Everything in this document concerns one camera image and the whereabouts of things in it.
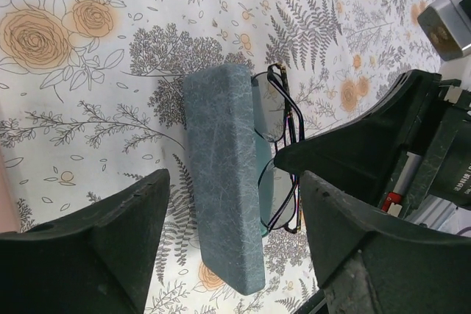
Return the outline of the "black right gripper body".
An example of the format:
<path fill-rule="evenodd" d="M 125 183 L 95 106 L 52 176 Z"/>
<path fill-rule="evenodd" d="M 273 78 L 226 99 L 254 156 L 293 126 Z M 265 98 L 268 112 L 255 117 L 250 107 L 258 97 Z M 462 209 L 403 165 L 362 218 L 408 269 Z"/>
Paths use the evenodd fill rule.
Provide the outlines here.
<path fill-rule="evenodd" d="M 380 208 L 407 218 L 431 199 L 470 208 L 470 91 L 458 79 L 434 93 L 385 189 Z"/>

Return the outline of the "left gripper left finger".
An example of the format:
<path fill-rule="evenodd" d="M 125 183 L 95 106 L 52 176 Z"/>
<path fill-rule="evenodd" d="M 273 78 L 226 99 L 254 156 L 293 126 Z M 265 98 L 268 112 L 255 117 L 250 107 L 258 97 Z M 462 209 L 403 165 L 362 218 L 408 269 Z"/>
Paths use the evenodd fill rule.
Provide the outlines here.
<path fill-rule="evenodd" d="M 3 313 L 142 313 L 169 203 L 159 169 L 27 232 L 1 235 Z"/>

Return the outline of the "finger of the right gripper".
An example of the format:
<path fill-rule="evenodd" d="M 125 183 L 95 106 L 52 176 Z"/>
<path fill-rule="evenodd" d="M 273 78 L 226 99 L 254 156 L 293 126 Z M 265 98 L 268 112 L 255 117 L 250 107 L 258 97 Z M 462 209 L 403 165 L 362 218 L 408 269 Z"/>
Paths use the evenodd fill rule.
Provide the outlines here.
<path fill-rule="evenodd" d="M 363 115 L 276 153 L 275 166 L 311 171 L 345 193 L 377 206 L 402 151 L 412 147 L 439 90 L 436 73 L 410 70 Z"/>

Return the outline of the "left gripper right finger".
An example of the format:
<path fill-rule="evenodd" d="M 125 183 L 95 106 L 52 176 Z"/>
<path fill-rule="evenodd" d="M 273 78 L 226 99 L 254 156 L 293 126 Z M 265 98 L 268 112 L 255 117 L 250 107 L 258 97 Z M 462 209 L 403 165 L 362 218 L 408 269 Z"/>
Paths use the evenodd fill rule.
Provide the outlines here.
<path fill-rule="evenodd" d="M 318 286 L 330 313 L 469 313 L 470 239 L 389 215 L 306 171 Z"/>

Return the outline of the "black sunglasses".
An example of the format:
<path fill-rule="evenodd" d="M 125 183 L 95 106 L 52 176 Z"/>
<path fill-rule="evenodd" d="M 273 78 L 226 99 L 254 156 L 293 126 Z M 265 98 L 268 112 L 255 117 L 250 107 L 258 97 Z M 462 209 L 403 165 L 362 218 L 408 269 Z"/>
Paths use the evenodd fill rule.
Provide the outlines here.
<path fill-rule="evenodd" d="M 272 210 L 263 221 L 269 233 L 283 229 L 296 234 L 301 229 L 299 177 L 275 166 L 275 155 L 305 138 L 304 120 L 290 97 L 286 68 L 280 63 L 251 78 L 255 133 L 268 141 L 272 159 L 266 167 L 273 173 Z"/>

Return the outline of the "pink glasses case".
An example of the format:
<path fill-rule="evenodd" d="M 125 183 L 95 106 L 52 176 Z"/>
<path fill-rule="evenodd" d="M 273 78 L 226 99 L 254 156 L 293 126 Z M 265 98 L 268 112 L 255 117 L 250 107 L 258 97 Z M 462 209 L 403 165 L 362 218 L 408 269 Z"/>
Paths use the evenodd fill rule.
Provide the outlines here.
<path fill-rule="evenodd" d="M 1 177 L 0 177 L 0 199 L 1 199 L 1 233 L 20 232 L 21 221 L 18 208 L 10 192 L 10 184 L 7 178 L 7 171 L 1 157 Z"/>

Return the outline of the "blue-grey glasses case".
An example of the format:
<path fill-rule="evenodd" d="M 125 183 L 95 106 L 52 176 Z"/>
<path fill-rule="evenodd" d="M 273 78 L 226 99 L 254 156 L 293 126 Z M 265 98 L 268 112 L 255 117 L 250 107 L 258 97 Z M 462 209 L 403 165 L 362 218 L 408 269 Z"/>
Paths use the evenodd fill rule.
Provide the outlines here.
<path fill-rule="evenodd" d="M 245 296 L 265 286 L 250 79 L 230 63 L 183 83 L 202 261 Z"/>

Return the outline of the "light blue cloth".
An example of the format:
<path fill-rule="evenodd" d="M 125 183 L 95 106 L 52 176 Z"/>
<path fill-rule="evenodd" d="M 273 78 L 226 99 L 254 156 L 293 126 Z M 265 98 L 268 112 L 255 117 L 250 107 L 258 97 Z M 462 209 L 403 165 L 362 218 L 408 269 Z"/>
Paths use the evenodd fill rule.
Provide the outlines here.
<path fill-rule="evenodd" d="M 255 133 L 255 153 L 258 176 L 258 195 L 261 215 L 261 234 L 266 237 L 269 230 L 263 221 L 268 222 L 272 210 L 273 197 L 273 173 L 268 171 L 266 167 L 272 159 L 272 150 L 270 143 L 264 140 L 259 134 Z"/>

